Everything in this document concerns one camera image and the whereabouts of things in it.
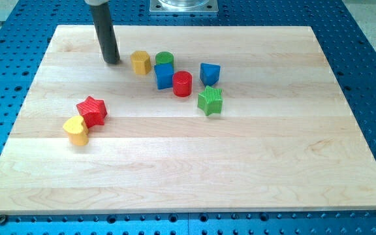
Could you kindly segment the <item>beige tool holder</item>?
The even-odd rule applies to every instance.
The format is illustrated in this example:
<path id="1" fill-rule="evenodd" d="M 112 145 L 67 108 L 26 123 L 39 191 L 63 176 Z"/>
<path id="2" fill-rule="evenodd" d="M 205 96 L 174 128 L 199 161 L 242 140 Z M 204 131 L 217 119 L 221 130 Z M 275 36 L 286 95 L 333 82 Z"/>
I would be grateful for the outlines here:
<path id="1" fill-rule="evenodd" d="M 109 2 L 109 0 L 84 0 L 84 1 L 90 6 L 100 6 L 102 4 Z"/>

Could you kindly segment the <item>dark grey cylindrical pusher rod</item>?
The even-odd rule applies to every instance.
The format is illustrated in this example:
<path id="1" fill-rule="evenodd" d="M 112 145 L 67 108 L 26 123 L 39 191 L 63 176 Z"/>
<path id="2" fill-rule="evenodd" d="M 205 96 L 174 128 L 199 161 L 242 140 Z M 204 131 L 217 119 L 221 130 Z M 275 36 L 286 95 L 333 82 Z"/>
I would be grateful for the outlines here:
<path id="1" fill-rule="evenodd" d="M 120 54 L 108 3 L 89 3 L 93 24 L 104 61 L 117 64 Z"/>

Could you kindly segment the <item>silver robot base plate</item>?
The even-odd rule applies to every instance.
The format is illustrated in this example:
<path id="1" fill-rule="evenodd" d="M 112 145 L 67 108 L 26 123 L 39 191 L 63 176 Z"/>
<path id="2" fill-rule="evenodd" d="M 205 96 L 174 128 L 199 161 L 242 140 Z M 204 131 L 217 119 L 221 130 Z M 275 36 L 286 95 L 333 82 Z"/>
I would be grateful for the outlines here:
<path id="1" fill-rule="evenodd" d="M 217 13 L 218 0 L 151 0 L 149 12 L 167 13 Z"/>

